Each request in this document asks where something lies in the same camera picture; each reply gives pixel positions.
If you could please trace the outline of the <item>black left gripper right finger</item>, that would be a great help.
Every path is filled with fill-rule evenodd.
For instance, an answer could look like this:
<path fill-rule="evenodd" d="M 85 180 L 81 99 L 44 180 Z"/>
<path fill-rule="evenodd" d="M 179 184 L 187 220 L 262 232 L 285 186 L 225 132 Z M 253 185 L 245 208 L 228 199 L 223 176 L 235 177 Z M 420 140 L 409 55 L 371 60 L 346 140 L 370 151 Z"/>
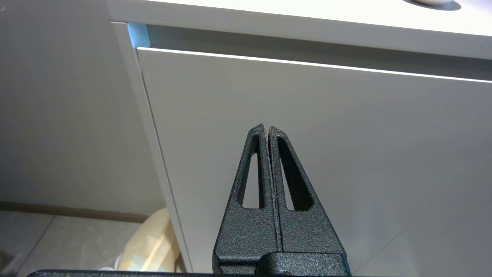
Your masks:
<path fill-rule="evenodd" d="M 345 254 L 315 190 L 284 131 L 268 134 L 273 203 L 283 252 Z"/>

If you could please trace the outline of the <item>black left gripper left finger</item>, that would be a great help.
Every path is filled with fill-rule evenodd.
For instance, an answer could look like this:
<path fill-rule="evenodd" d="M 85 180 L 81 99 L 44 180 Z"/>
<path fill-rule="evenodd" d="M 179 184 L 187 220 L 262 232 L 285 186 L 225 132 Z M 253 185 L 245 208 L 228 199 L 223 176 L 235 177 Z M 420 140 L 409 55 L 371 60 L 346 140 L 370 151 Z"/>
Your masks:
<path fill-rule="evenodd" d="M 243 206 L 253 156 L 257 158 L 259 207 Z M 247 134 L 223 220 L 213 249 L 213 270 L 256 270 L 266 254 L 281 247 L 265 127 Z"/>

